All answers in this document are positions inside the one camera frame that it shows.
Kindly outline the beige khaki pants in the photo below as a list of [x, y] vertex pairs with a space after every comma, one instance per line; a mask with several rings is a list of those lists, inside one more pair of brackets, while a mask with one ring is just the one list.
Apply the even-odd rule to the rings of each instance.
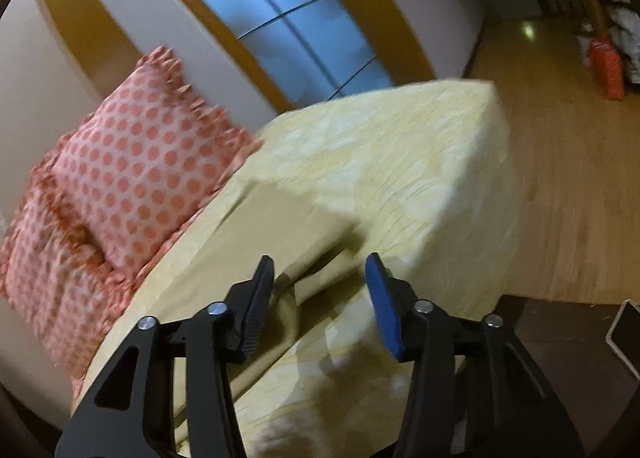
[[144, 315], [189, 318], [274, 264], [266, 326], [256, 352], [230, 370], [242, 424], [299, 410], [334, 414], [363, 382], [371, 308], [362, 296], [357, 223], [281, 186], [256, 183], [219, 196], [157, 261], [106, 336], [85, 386]]

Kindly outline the pink polka dot pillow rear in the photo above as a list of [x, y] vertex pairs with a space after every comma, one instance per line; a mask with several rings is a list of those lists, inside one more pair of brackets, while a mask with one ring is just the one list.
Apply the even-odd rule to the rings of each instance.
[[40, 178], [2, 241], [1, 295], [78, 395], [134, 283], [107, 262], [54, 179]]

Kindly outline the pink polka dot pillow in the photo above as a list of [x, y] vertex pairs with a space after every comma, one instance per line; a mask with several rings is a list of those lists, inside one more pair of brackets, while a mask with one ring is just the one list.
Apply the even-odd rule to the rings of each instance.
[[261, 144], [160, 46], [73, 134], [53, 173], [107, 262], [134, 279]]
[[78, 395], [134, 283], [107, 262], [54, 179], [40, 178], [2, 241], [1, 295]]

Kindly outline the pink polka dot pillow front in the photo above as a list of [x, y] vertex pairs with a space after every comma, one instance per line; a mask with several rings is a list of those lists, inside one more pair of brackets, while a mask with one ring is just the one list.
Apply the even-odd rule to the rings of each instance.
[[53, 173], [107, 262], [134, 279], [261, 144], [160, 46], [73, 134]]

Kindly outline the yellow patterned bed cover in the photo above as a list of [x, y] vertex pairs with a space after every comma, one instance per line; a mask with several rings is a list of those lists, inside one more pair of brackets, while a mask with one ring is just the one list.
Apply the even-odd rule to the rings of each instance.
[[[282, 114], [260, 135], [262, 148], [215, 198], [281, 186], [356, 221], [362, 279], [377, 253], [451, 315], [477, 320], [494, 308], [518, 246], [509, 127], [495, 85], [440, 80], [345, 97]], [[249, 424], [238, 415], [250, 456], [367, 457], [397, 438], [411, 368], [382, 345], [364, 279], [361, 292], [371, 355], [348, 405]]]

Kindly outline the orange bag on floor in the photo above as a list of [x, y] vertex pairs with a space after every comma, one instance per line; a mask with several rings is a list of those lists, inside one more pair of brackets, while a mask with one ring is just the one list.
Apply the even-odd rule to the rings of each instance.
[[613, 43], [596, 36], [589, 44], [590, 67], [603, 96], [607, 100], [623, 100], [626, 96], [623, 62]]

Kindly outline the blue glass window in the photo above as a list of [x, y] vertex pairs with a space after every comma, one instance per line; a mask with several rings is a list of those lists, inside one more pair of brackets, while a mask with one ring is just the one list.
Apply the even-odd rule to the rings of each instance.
[[203, 0], [302, 108], [393, 81], [340, 0]]

